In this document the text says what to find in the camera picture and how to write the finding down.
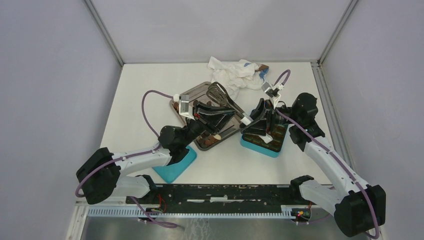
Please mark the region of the steel tongs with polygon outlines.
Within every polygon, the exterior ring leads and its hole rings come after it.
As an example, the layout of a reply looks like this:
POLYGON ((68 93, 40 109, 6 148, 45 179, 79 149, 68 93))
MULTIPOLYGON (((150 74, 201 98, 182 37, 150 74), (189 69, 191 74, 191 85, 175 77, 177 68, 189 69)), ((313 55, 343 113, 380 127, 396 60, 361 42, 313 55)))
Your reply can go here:
POLYGON ((215 103, 231 108, 240 118, 241 133, 259 136, 266 144, 273 138, 267 132, 266 120, 260 116, 253 119, 229 96, 226 89, 219 83, 213 82, 206 91, 206 95, 215 103))

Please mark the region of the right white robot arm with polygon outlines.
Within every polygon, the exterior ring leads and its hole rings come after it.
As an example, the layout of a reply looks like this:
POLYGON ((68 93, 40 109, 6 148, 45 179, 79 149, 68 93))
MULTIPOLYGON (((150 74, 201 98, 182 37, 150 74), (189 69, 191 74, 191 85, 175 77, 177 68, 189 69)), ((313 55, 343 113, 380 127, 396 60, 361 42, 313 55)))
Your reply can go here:
POLYGON ((242 133, 264 137, 277 125, 288 125, 292 142, 312 159, 330 180, 325 187, 313 177, 304 175, 290 182, 289 199, 295 204, 310 201, 333 216, 347 237, 374 229, 368 237, 378 239, 380 226, 386 222, 386 192, 380 185, 370 185, 335 151, 315 120, 317 98, 300 93, 292 106, 275 106, 270 100, 259 100, 250 113, 243 112, 242 133))

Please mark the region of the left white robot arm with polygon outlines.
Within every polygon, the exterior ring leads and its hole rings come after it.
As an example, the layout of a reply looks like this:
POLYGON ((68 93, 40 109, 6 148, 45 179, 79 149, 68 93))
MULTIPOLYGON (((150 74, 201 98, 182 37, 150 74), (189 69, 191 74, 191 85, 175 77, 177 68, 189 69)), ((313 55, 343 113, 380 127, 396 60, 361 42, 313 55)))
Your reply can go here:
POLYGON ((90 205, 109 197, 135 197, 145 204, 157 198, 155 183, 149 175, 133 173, 154 167, 180 163, 189 153, 188 146, 203 133, 219 136, 222 128, 236 115, 231 106, 212 106, 187 101, 178 103, 179 114, 186 117, 186 125, 164 126, 158 143, 151 148, 127 153, 113 153, 107 147, 96 150, 77 170, 78 186, 75 196, 85 198, 90 205))

